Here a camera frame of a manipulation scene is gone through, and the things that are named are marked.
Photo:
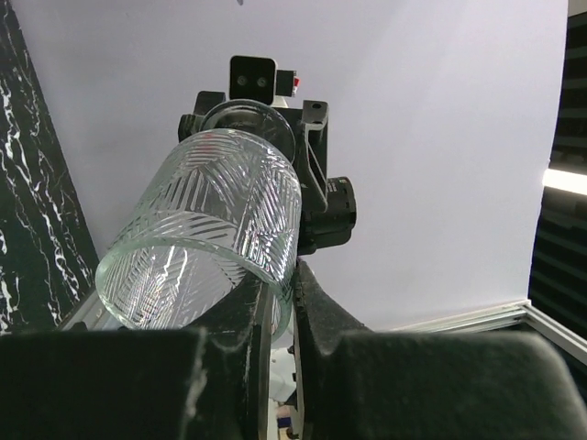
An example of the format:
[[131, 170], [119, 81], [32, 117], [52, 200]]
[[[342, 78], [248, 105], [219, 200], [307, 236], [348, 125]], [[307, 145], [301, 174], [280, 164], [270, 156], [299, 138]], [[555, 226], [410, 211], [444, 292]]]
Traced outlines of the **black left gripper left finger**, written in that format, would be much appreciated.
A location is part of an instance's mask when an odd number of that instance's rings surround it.
[[271, 294], [246, 279], [181, 330], [1, 339], [4, 439], [263, 439]]

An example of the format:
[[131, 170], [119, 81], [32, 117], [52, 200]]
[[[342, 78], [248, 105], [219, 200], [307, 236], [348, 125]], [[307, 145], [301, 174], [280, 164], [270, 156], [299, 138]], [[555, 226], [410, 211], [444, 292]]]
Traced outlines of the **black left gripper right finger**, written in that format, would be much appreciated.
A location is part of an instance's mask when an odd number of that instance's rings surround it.
[[583, 439], [563, 358], [529, 332], [375, 332], [293, 275], [304, 439]]

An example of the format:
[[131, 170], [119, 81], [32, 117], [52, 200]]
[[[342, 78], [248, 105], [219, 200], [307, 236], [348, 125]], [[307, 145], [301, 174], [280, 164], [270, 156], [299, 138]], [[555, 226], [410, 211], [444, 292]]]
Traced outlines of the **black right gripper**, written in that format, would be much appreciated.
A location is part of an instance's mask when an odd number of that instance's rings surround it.
[[297, 251], [311, 255], [349, 242], [357, 221], [352, 183], [327, 177], [329, 107], [305, 100], [300, 108], [269, 106], [250, 99], [229, 100], [223, 92], [202, 91], [192, 113], [182, 115], [178, 139], [214, 128], [231, 128], [269, 141], [292, 164], [302, 187]]

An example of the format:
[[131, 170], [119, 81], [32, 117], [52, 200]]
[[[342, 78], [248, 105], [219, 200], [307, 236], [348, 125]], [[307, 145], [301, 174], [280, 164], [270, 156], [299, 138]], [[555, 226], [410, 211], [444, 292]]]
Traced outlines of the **clear wine glass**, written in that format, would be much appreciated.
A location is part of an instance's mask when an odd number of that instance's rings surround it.
[[252, 100], [215, 106], [167, 156], [101, 259], [97, 294], [119, 323], [184, 327], [253, 275], [274, 296], [271, 331], [292, 313], [301, 184], [283, 148], [293, 131]]

